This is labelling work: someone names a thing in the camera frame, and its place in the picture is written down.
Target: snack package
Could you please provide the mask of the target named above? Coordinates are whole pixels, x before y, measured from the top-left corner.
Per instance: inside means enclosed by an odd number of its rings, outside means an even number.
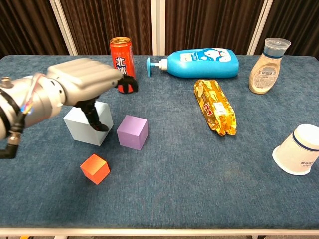
[[[194,93],[210,129],[220,136],[235,135],[235,112],[217,81],[196,81]]]

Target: brown curtain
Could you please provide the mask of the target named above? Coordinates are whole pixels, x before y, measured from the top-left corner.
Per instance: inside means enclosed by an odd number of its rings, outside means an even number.
[[[246,55],[263,0],[166,0],[165,53],[220,47]]]
[[[319,60],[319,1],[274,0],[255,54],[264,49],[265,39],[280,37],[292,44],[286,55],[314,56]]]
[[[0,58],[68,55],[48,0],[0,0]]]
[[[109,41],[126,36],[133,54],[152,54],[149,0],[61,0],[79,55],[110,55]]]

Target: table edge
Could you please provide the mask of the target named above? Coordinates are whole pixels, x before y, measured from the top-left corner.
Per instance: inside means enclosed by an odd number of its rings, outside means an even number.
[[[236,236],[319,235],[319,229],[127,229],[127,228],[0,228],[0,236]]]

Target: purple cube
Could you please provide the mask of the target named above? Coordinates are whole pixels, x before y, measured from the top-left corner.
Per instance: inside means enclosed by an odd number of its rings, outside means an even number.
[[[148,120],[126,115],[117,133],[121,146],[141,150],[149,135]]]

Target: orange cube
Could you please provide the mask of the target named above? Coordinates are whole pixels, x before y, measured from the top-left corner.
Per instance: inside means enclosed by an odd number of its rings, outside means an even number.
[[[108,163],[96,154],[92,154],[91,157],[82,163],[81,169],[84,175],[96,185],[102,182],[110,173]]]

